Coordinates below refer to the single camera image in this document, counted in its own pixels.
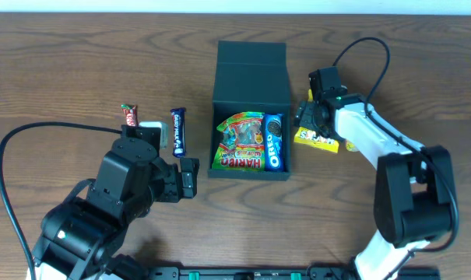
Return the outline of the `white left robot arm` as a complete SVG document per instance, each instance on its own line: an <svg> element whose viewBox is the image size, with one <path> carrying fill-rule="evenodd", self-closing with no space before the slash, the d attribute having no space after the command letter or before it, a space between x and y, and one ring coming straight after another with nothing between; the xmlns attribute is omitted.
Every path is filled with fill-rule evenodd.
<svg viewBox="0 0 471 280"><path fill-rule="evenodd" d="M198 159L166 163L159 128L124 127L97 177L79 182L49 211L33 249L36 279L148 279L149 270L119 254L130 224L155 202L197 193Z"/></svg>

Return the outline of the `dark green cardboard box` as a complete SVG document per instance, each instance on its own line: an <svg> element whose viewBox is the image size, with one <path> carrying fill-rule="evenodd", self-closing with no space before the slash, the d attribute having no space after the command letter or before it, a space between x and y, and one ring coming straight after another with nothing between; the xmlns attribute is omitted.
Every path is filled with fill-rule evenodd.
<svg viewBox="0 0 471 280"><path fill-rule="evenodd" d="M216 127L234 114L257 111L282 114L283 171L255 172L208 168L209 178L286 181L291 175L291 92L285 43L221 40L213 88L213 122L209 164L221 133Z"/></svg>

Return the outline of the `green Haribo gummy bag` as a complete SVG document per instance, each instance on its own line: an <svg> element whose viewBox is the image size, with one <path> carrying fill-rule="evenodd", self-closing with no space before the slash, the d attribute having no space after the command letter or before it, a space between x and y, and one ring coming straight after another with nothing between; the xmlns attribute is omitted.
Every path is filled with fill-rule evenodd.
<svg viewBox="0 0 471 280"><path fill-rule="evenodd" d="M213 157L215 170L260 172L265 169L262 122L264 114L246 111L227 118L216 128L221 140Z"/></svg>

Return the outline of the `red green KitKat bar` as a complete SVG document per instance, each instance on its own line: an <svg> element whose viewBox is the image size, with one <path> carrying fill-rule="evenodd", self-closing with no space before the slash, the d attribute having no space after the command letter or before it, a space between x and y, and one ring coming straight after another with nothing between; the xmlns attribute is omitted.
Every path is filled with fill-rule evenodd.
<svg viewBox="0 0 471 280"><path fill-rule="evenodd" d="M137 127L138 122L138 107L133 104L122 104L121 110L125 114L125 121L128 126Z"/></svg>

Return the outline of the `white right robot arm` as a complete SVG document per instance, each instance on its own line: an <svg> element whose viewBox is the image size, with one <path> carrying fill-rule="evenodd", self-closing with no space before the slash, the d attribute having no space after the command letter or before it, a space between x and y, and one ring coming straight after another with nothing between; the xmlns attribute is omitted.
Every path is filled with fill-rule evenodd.
<svg viewBox="0 0 471 280"><path fill-rule="evenodd" d="M321 97L300 103L295 125L333 140L348 140L376 170L377 230L344 279L438 279L438 270L407 268L430 243L459 227L452 161L447 149L407 138L359 95Z"/></svg>

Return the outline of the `yellow sunflower seed bag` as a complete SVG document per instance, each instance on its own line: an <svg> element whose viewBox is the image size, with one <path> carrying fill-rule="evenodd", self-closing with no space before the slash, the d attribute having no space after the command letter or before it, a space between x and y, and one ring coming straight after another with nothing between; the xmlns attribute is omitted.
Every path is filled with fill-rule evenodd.
<svg viewBox="0 0 471 280"><path fill-rule="evenodd" d="M339 143L331 138L324 138L320 136L316 131L309 128L305 128L300 125L300 121L303 120L304 112L308 103L313 101L312 91L308 90L308 98L306 101L301 101L297 112L295 113L293 125L298 127L296 134L293 137L293 142L310 146L314 149L320 149L323 151L337 153L339 151Z"/></svg>

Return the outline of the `blue Oreo cookie pack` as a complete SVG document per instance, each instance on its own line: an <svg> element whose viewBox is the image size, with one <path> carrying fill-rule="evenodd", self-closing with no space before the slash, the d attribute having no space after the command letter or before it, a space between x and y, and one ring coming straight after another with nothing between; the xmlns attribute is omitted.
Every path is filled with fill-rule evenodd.
<svg viewBox="0 0 471 280"><path fill-rule="evenodd" d="M282 114L265 114L264 136L265 136L265 170L269 172L283 171L283 129Z"/></svg>

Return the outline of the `blue Dairy Milk bar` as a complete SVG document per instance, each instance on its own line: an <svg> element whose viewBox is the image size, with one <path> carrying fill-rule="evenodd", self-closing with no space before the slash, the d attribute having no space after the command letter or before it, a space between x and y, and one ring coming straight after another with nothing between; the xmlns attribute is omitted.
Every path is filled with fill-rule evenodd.
<svg viewBox="0 0 471 280"><path fill-rule="evenodd" d="M184 107L174 108L170 110L174 125L173 156L177 158L181 158L186 155L185 112L186 109Z"/></svg>

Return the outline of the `yellow Mentos jar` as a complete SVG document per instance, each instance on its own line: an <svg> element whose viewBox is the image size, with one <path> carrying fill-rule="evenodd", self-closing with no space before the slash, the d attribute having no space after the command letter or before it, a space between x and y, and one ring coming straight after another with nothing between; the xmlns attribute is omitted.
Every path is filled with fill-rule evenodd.
<svg viewBox="0 0 471 280"><path fill-rule="evenodd" d="M345 141L346 150L349 152L358 152L359 149L349 140Z"/></svg>

